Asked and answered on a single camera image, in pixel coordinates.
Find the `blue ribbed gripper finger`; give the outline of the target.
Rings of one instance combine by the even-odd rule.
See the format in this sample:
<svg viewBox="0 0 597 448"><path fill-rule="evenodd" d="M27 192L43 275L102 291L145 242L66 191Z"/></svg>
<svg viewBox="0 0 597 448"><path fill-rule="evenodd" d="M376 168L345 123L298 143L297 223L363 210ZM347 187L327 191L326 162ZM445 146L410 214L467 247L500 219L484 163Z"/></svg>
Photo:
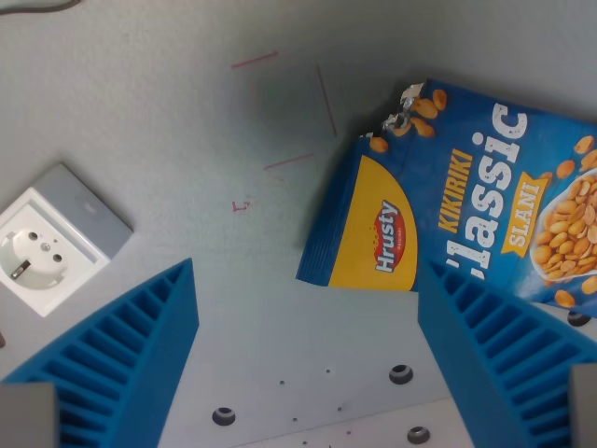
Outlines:
<svg viewBox="0 0 597 448"><path fill-rule="evenodd" d="M596 343L511 294L423 261L418 322L477 447L570 447L570 370Z"/></svg>
<svg viewBox="0 0 597 448"><path fill-rule="evenodd" d="M185 259L80 321L2 382L54 385L61 447L156 447L198 328Z"/></svg>

